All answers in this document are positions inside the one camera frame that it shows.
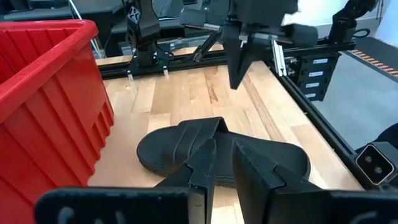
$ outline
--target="wooden table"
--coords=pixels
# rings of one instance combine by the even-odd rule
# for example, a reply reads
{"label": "wooden table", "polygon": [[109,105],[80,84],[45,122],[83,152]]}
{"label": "wooden table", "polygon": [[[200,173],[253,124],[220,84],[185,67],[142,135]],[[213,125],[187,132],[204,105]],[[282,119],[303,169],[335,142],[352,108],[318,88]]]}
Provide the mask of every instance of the wooden table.
{"label": "wooden table", "polygon": [[[192,51],[180,50],[179,53]],[[108,58],[97,64],[131,57]],[[359,190],[361,186],[303,111],[262,62],[253,63],[238,90],[229,89],[226,66],[104,81],[115,125],[96,163],[89,185],[153,187],[162,180],[143,168],[136,156],[149,132],[185,119],[223,116],[230,131],[296,144],[312,165],[310,181],[324,189]],[[243,223],[235,189],[216,187],[213,223]]]}

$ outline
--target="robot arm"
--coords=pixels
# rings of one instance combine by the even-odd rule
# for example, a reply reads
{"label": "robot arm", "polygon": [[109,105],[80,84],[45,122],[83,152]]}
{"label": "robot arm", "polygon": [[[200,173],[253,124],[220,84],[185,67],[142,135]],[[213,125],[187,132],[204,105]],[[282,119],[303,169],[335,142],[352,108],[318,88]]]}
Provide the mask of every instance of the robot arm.
{"label": "robot arm", "polygon": [[345,7],[333,16],[330,30],[331,43],[348,43],[355,34],[356,19],[372,11],[379,0],[349,0]]}

